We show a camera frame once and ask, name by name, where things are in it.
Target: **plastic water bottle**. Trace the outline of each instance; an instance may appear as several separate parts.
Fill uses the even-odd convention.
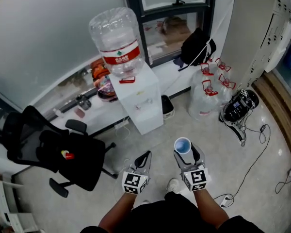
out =
[[[235,82],[225,78],[223,74],[220,75],[218,82],[214,85],[214,89],[219,93],[219,107],[225,106],[230,101],[233,96],[235,86]]]
[[[194,89],[196,86],[199,86],[199,89],[202,89],[202,82],[205,80],[210,80],[213,82],[213,72],[210,70],[208,63],[201,63],[200,70],[197,70],[192,78],[191,84],[191,97],[193,96]]]
[[[144,50],[136,15],[130,8],[100,13],[89,22],[89,32],[112,74],[128,78],[142,69]]]
[[[222,62],[220,58],[217,58],[215,62],[217,63],[218,68],[214,73],[214,80],[217,82],[221,75],[223,75],[226,79],[230,79],[231,67],[227,66],[224,62]]]
[[[214,91],[211,80],[205,80],[201,85],[197,85],[191,93],[191,103],[189,106],[189,114],[195,119],[202,116],[208,116],[215,111],[218,106],[218,92]]]

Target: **white shoe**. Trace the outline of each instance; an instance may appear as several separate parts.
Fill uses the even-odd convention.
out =
[[[288,171],[288,175],[291,177],[291,169]]]
[[[176,178],[172,178],[166,187],[167,193],[168,192],[174,192],[178,193],[179,192],[179,180]]]

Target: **black backpack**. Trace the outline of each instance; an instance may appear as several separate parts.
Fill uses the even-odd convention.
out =
[[[202,51],[206,45],[209,37],[205,35],[200,28],[197,28],[194,33],[192,33],[189,38],[187,38],[181,47],[180,58],[185,64],[190,64],[196,56]],[[217,47],[215,42],[211,39],[209,42],[210,52],[207,52],[205,48],[199,57],[192,63],[192,66],[199,65],[200,63],[207,62],[211,55],[216,51]]]

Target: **tiled floor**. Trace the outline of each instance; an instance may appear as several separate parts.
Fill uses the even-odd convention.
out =
[[[128,133],[125,129],[120,129],[118,136],[110,130],[98,137],[107,144],[113,141],[117,144],[105,158],[105,163],[117,171],[123,168],[125,159],[134,160],[144,151],[152,151],[151,180],[138,196],[136,206],[143,200],[162,200],[168,181],[172,177],[179,178],[173,145],[180,136],[189,138],[203,150],[212,178],[208,191],[213,197],[223,193],[234,194],[266,145],[259,142],[258,133],[247,132],[247,143],[242,148],[235,135],[217,120],[217,115],[201,121],[192,119],[186,110],[188,99],[188,93],[173,99],[175,116],[146,135],[140,135],[130,123],[130,136],[126,140],[123,140]],[[266,233],[283,233],[291,222],[291,187],[287,185],[276,194],[275,186],[285,180],[291,168],[291,155],[279,127],[260,101],[247,120],[247,127],[259,130],[264,123],[271,127],[269,146],[251,169],[234,204],[226,208],[226,212],[229,216],[243,216]],[[91,179],[90,173],[84,175]],[[118,180],[113,180],[101,174],[93,192],[72,186],[68,188],[69,197],[64,199],[48,185],[51,177],[59,182],[65,181],[60,174],[37,167],[16,177],[17,182],[26,186],[19,193],[21,204],[33,213],[39,227],[47,233],[77,233],[86,226],[97,225],[123,193],[121,175]]]

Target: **black office chair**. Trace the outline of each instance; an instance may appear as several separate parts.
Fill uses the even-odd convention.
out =
[[[82,134],[56,128],[32,106],[25,108],[23,113],[11,112],[2,132],[8,159],[55,173],[59,171],[70,181],[59,184],[51,178],[49,185],[64,198],[69,193],[65,187],[72,184],[92,191],[101,171],[116,179],[117,174],[102,168],[105,153],[114,148],[115,143],[106,148],[103,141],[93,139],[86,133],[87,125],[83,122],[68,120],[65,126]],[[74,154],[74,158],[66,160],[63,150]]]

